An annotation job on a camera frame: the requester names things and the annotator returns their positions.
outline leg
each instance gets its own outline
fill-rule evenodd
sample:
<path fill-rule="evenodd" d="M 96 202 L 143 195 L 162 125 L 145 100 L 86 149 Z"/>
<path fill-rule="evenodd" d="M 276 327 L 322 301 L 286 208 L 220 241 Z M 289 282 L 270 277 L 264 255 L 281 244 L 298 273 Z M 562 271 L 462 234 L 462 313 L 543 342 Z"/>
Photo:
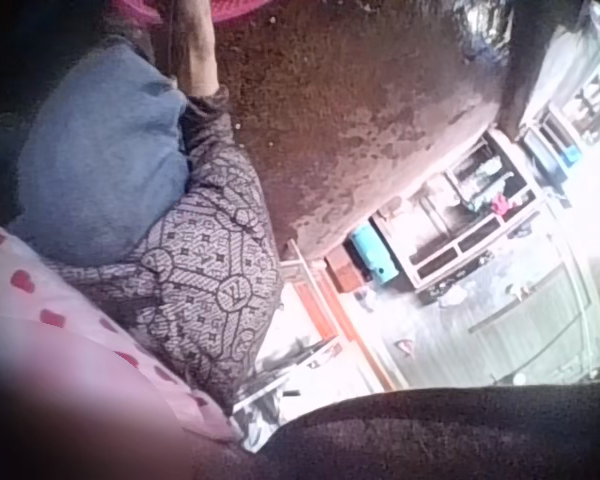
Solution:
<path fill-rule="evenodd" d="M 40 109 L 18 161 L 10 226 L 77 266 L 124 257 L 184 193 L 184 95 L 124 40 L 91 52 Z"/>

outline blue denim jeans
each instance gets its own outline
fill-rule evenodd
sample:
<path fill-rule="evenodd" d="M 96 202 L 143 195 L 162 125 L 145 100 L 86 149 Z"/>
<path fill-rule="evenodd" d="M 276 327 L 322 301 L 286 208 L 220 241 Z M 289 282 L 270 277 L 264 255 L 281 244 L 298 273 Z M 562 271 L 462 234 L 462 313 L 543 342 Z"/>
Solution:
<path fill-rule="evenodd" d="M 186 97 L 121 38 L 90 52 L 40 108 L 17 165 L 9 229 L 75 266 L 128 254 L 182 196 Z"/>

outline floor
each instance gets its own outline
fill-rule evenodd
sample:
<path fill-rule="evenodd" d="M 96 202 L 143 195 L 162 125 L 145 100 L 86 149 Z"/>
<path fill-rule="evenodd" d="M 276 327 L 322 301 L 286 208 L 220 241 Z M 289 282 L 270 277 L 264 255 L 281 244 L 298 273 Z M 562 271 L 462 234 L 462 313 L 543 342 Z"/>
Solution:
<path fill-rule="evenodd" d="M 219 25 L 221 80 L 279 245 L 324 255 L 493 121 L 502 67 L 468 55 L 457 19 L 425 3 L 281 0 Z"/>

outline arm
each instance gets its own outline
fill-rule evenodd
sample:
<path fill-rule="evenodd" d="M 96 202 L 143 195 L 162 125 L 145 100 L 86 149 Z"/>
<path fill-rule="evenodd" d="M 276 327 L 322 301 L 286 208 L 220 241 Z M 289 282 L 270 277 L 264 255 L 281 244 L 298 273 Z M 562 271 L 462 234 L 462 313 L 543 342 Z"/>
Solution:
<path fill-rule="evenodd" d="M 210 1 L 176 0 L 174 14 L 178 86 L 187 96 L 211 96 L 219 83 Z"/>

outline shelf unit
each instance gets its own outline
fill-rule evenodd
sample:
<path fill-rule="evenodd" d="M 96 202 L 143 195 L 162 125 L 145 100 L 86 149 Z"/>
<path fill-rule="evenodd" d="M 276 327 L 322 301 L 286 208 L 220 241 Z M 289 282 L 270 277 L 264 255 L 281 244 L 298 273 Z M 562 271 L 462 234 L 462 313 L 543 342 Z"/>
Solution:
<path fill-rule="evenodd" d="M 501 158 L 506 158 L 507 163 L 513 166 L 515 174 L 524 181 L 525 186 L 509 199 L 514 202 L 526 199 L 520 207 L 511 210 L 510 213 L 508 212 L 502 217 L 495 213 L 488 213 L 455 234 L 447 230 L 447 241 L 435 248 L 425 258 L 416 261 L 413 258 L 413 249 L 405 249 L 404 245 L 401 244 L 400 233 L 396 231 L 391 219 L 385 218 L 379 213 L 373 217 L 376 227 L 393 250 L 394 255 L 417 292 L 429 288 L 477 258 L 497 238 L 529 218 L 543 202 L 544 197 L 541 189 L 525 165 L 524 153 L 497 131 L 490 131 L 485 134 L 478 142 L 477 148 L 474 146 L 469 150 L 458 162 L 444 172 L 444 175 L 453 175 L 454 168 L 485 144 L 495 149 Z M 431 220 L 434 225 L 439 223 L 439 219 L 436 221 L 432 217 Z"/>

